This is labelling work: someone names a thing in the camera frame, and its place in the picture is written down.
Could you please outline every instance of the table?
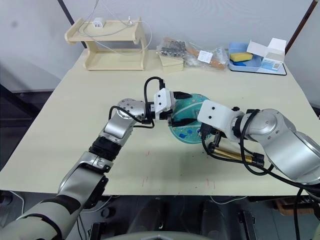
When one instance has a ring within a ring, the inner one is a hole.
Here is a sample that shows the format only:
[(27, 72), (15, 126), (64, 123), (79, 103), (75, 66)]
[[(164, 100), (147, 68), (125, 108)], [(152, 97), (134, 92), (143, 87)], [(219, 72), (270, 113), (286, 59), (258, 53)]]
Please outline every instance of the table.
[[(320, 122), (288, 69), (287, 76), (187, 67), (165, 74), (150, 50), (145, 71), (88, 71), (85, 58), (86, 50), (0, 172), (0, 189), (56, 193), (108, 121), (110, 107), (124, 98), (143, 100), (144, 83), (152, 76), (165, 79), (172, 91), (203, 94), (244, 112), (277, 109), (320, 144)], [(149, 84), (149, 99), (157, 89), (157, 81)], [(222, 145), (239, 151), (228, 140)], [(245, 146), (262, 153), (257, 143), (245, 141)], [(165, 121), (154, 129), (135, 129), (107, 177), (105, 195), (279, 196), (298, 191), (268, 175), (252, 175), (241, 164), (207, 157), (201, 144), (178, 141)]]

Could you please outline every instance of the wooden stand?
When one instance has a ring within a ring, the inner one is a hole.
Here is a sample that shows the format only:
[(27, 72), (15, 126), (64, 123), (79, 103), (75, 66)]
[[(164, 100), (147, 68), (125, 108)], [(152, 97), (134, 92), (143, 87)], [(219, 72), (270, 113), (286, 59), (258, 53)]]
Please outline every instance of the wooden stand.
[[(103, 28), (95, 28), (91, 22), (85, 22), (84, 24), (83, 23), (84, 20), (82, 18), (78, 19), (65, 33), (64, 38), (69, 44), (75, 44), (76, 42), (82, 41), (85, 42), (88, 48), (88, 56), (84, 61), (84, 68), (88, 70), (145, 69), (148, 50), (146, 49), (147, 41), (141, 22), (135, 23), (132, 26), (126, 28), (124, 28), (125, 26), (123, 25), (123, 23), (114, 20), (105, 21)], [(139, 42), (141, 42), (141, 49), (114, 49), (118, 52), (116, 53), (107, 48), (99, 48), (95, 41), (132, 41), (134, 44), (138, 44)]]

